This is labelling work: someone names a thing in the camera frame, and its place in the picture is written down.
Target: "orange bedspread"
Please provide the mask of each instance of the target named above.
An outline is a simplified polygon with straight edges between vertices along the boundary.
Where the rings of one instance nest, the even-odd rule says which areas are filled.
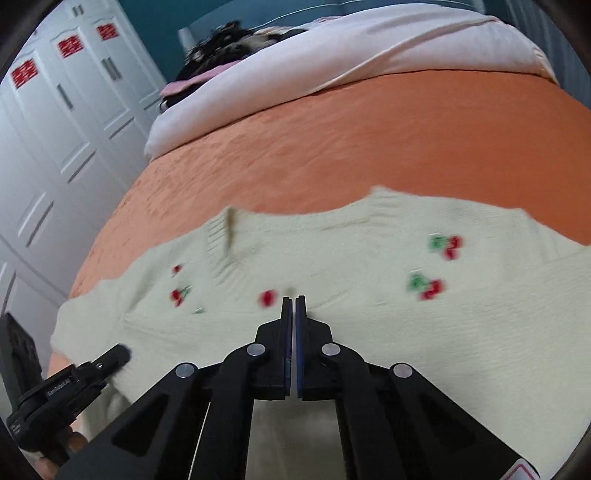
[[[377,184],[521,207],[588,244],[591,111],[539,77],[456,71],[383,76],[273,107],[153,162],[96,238],[71,295],[228,204],[316,212]],[[50,372],[65,362],[54,355]]]

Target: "knit cardigan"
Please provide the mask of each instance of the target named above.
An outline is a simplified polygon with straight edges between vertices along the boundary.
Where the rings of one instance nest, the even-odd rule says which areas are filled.
[[[112,384],[133,402],[181,362],[222,362],[303,294],[336,342],[411,364],[550,478],[591,418],[590,267],[520,209],[382,188],[309,215],[229,207],[64,304],[52,346],[79,364],[126,344]],[[331,402],[256,402],[247,477],[344,478]]]

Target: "white wardrobe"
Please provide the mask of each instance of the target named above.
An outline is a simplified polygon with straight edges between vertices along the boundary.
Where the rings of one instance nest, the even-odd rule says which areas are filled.
[[[64,0],[0,84],[0,313],[44,368],[57,309],[147,166],[164,85],[116,0]]]

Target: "red decoration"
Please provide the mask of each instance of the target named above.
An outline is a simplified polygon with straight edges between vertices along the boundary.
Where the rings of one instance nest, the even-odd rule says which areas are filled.
[[[119,37],[117,29],[112,23],[99,25],[98,27],[96,27],[96,31],[99,33],[100,39],[102,41],[109,40],[110,38]]]
[[[431,281],[431,291],[437,295],[444,290],[443,282],[439,279]]]
[[[184,299],[189,295],[191,292],[192,286],[189,285],[188,287],[183,288],[182,290],[179,288],[175,288],[172,292],[170,292],[170,300],[174,302],[174,306],[180,307]]]
[[[80,41],[80,37],[78,35],[72,35],[59,42],[57,48],[59,48],[61,56],[66,59],[70,55],[74,55],[77,51],[82,50],[84,47]]]
[[[449,238],[449,248],[461,248],[463,239],[459,235],[453,235]]]
[[[27,60],[24,62],[20,67],[14,69],[11,72],[12,81],[14,82],[14,86],[16,88],[20,88],[29,80],[31,80],[35,75],[39,72],[37,70],[37,66],[35,62],[32,60]]]
[[[432,300],[444,290],[443,282],[440,279],[431,280],[429,287],[421,292],[421,300]]]
[[[266,290],[259,296],[259,303],[267,308],[272,306],[277,299],[277,292],[275,290]]]
[[[445,257],[448,260],[455,260],[457,258],[457,252],[455,248],[452,247],[447,247],[444,251],[443,254],[445,255]]]

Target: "sweater sleeve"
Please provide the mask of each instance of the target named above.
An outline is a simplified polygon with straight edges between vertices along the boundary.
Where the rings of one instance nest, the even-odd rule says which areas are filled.
[[[118,297],[118,281],[102,280],[86,295],[64,303],[51,337],[53,350],[76,365],[105,353],[119,317]]]

